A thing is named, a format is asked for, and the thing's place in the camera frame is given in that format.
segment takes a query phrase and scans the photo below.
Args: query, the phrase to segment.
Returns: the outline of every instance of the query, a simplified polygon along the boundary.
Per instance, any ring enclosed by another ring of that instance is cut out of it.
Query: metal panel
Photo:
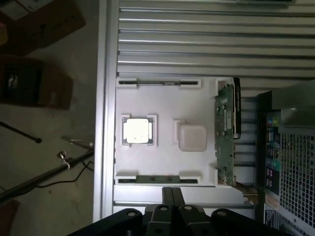
[[[97,90],[95,178],[101,180],[95,180],[94,211],[101,207],[100,217],[104,217],[111,213],[114,202],[123,202],[126,207],[161,201],[161,187],[110,187],[116,75],[138,79],[240,77],[243,135],[236,145],[236,173],[243,183],[252,185],[256,132],[253,98],[264,91],[315,78],[315,2],[298,0],[293,5],[277,6],[237,4],[234,0],[108,1],[112,4],[108,11],[105,93],[101,91],[105,69],[101,55],[105,52],[102,44],[99,47],[101,88]],[[100,33],[104,32],[102,27],[104,16],[100,18]],[[104,126],[100,125],[101,119],[105,120]],[[101,149],[98,130],[104,133]],[[182,190],[189,203],[227,206],[244,202],[241,193],[231,188],[183,187]]]

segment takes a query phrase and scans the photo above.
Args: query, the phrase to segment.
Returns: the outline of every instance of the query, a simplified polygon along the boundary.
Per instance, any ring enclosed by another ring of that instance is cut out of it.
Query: tripod leg
[[[31,139],[31,140],[35,141],[37,144],[40,144],[41,141],[42,141],[40,138],[35,138],[35,137],[33,137],[32,135],[29,135],[29,134],[27,134],[27,133],[24,133],[23,131],[18,130],[18,129],[16,129],[16,128],[14,128],[14,127],[12,127],[12,126],[6,124],[6,123],[3,123],[3,122],[1,122],[1,121],[0,121],[0,126],[6,128],[6,129],[8,129],[8,130],[13,131],[14,133],[17,133],[17,134],[19,134],[19,135],[22,135],[22,136],[24,136],[24,137],[26,137],[26,138],[28,138],[28,139]]]

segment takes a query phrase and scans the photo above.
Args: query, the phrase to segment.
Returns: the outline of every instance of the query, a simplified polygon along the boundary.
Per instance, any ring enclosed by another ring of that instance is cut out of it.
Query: green circuit board
[[[234,177],[234,89],[232,85],[219,90],[216,97],[215,115],[215,149],[218,159],[219,179],[231,186],[235,185]]]

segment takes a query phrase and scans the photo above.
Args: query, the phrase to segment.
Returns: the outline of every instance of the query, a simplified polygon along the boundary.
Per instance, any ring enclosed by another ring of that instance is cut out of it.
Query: metal rod
[[[67,159],[67,162],[69,163],[70,167],[73,168],[77,164],[85,161],[86,159],[92,157],[94,155],[94,150],[90,150],[87,153],[85,153],[82,156],[79,156],[74,159]],[[56,167],[48,172],[45,172],[35,178],[32,178],[16,187],[13,187],[2,194],[0,194],[0,204],[10,200],[11,198],[17,197],[20,194],[26,193],[34,188],[36,188],[40,183],[49,180],[50,178],[59,175],[60,173],[66,171],[68,169],[67,165],[61,165],[59,167]]]
[[[35,141],[37,144],[40,144],[41,141],[42,141],[40,138],[33,137],[32,135],[29,135],[29,134],[27,134],[27,133],[24,133],[23,131],[18,130],[18,129],[16,129],[16,128],[14,128],[14,127],[12,127],[12,126],[6,124],[6,123],[3,123],[3,122],[1,122],[1,121],[0,121],[0,126],[6,128],[6,129],[8,129],[8,130],[11,130],[11,131],[13,131],[13,132],[15,132],[15,133],[17,133],[17,134],[20,134],[20,135],[22,135],[22,136],[24,136],[24,137],[26,137],[26,138],[28,138],[28,139],[31,139],[31,140]]]

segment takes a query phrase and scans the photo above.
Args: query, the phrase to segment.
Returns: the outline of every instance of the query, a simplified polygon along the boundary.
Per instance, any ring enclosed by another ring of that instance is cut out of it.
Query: concrete floor
[[[0,105],[0,120],[43,139],[36,144],[1,129],[0,185],[9,189],[60,165],[56,154],[66,150],[69,156],[84,153],[61,135],[94,138],[95,85],[97,63],[98,0],[78,0],[87,25],[30,56],[59,65],[74,79],[71,109],[56,111]],[[65,172],[47,183],[72,180],[83,168]],[[11,236],[64,236],[92,222],[93,173],[85,170],[76,183],[35,189],[18,198],[21,206]]]

